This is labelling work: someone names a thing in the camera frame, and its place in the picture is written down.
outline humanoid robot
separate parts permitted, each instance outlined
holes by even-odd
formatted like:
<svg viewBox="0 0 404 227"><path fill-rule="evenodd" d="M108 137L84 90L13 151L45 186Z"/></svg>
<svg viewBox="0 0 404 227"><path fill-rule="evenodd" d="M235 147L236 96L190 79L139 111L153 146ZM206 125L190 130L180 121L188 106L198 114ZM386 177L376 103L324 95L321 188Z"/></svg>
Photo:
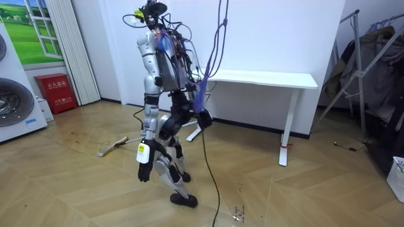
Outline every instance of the humanoid robot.
<svg viewBox="0 0 404 227"><path fill-rule="evenodd" d="M144 80L145 118L141 133L144 138L136 157L140 163L138 178L141 182L149 181L150 172L154 168L162 180L175 191L170 196L171 202L196 207L197 199L184 186L184 182L191 181L191 176L185 171L183 150L176 135L182 125L194 117L202 129L211 126L213 120L206 109L194 111L193 104L198 89L195 80L189 79L189 66L192 62L186 54L182 36L177 30L159 23L159 16L167 10L166 5L148 0L146 6L140 10L143 13L140 19L150 31L137 40L148 71ZM172 100L171 115L164 115L159 120L158 101L165 92L169 93ZM166 148L175 150L174 158L167 153Z"/></svg>

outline herringbone wood floor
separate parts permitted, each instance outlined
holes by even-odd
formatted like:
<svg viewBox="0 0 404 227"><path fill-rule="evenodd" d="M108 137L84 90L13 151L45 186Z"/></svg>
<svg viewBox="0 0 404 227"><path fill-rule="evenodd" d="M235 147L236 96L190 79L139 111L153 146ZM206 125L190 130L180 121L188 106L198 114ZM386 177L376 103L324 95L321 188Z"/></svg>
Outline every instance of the herringbone wood floor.
<svg viewBox="0 0 404 227"><path fill-rule="evenodd" d="M137 107L98 102L64 112L47 129L0 145L0 226L210 226L217 195L201 138L181 131L189 191L196 209L169 202L172 193L153 172L136 178L137 144L96 153L138 137ZM359 128L331 114L311 139L292 138L288 166L278 165L280 136L215 123L205 132L208 158L221 193L217 226L404 226L404 204L361 147ZM244 208L244 224L235 209Z"/></svg>

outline yellow label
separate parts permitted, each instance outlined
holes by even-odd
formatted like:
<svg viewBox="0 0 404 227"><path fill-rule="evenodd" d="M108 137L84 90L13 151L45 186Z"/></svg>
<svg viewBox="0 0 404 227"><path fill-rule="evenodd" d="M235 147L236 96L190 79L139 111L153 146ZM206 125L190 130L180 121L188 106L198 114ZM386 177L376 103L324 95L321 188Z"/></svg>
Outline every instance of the yellow label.
<svg viewBox="0 0 404 227"><path fill-rule="evenodd" d="M135 12L134 12L134 15L135 16L139 16L139 17L141 17L141 18L144 18L145 16L143 15L143 13L140 11L140 10L136 10Z"/></svg>

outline desk leg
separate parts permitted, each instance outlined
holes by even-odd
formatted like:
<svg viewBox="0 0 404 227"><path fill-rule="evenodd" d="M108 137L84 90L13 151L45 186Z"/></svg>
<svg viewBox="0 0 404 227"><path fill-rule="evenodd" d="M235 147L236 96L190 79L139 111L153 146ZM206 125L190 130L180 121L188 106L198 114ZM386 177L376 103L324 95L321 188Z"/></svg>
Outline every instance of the desk leg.
<svg viewBox="0 0 404 227"><path fill-rule="evenodd" d="M195 139L195 137L196 136L198 136L199 135L199 133L201 133L201 128L199 127L199 125L198 125L198 127L196 128L196 130L191 134L191 135L189 135L188 137L187 137L187 141L188 142L191 142L192 140L194 140Z"/></svg>
<svg viewBox="0 0 404 227"><path fill-rule="evenodd" d="M288 117L286 118L285 132L281 136L281 148L279 152L279 165L286 166L288 160L288 140L290 128L292 127L293 116L296 109L297 97L299 96L299 89L294 88L292 92L292 99L290 100Z"/></svg>

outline red fire extinguisher box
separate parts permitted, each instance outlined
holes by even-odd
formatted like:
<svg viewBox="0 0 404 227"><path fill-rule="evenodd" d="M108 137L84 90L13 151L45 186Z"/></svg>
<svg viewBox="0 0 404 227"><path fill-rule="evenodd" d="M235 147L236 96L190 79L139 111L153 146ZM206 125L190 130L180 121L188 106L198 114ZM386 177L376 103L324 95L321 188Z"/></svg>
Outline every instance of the red fire extinguisher box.
<svg viewBox="0 0 404 227"><path fill-rule="evenodd" d="M77 108L76 98L68 80L63 73L35 76L39 90L44 99L48 101L53 114Z"/></svg>

